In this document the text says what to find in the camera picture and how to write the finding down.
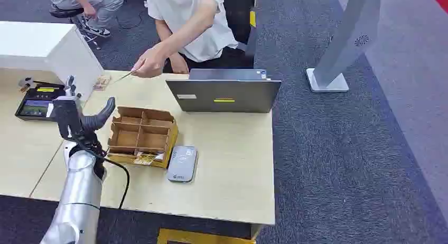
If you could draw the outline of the person's left hand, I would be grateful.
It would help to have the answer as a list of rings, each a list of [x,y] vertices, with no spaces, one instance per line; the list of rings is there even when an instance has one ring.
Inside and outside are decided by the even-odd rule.
[[[131,74],[140,78],[153,78],[162,74],[166,55],[157,44],[146,50],[134,64]]]

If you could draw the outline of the person's right hand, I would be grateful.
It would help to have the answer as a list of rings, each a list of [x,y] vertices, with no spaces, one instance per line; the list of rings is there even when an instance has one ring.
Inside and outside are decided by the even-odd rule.
[[[169,57],[173,73],[189,74],[189,67],[185,58],[179,53],[173,54]]]

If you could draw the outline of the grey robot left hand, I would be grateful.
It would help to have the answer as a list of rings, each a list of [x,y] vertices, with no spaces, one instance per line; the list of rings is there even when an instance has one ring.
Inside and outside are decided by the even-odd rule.
[[[104,127],[113,114],[116,102],[114,97],[107,100],[104,108],[97,114],[85,116],[81,106],[81,94],[76,92],[74,76],[69,76],[65,82],[65,95],[53,100],[52,115],[58,123],[63,139],[79,145],[82,149],[93,152],[100,157],[105,156],[96,131]]]

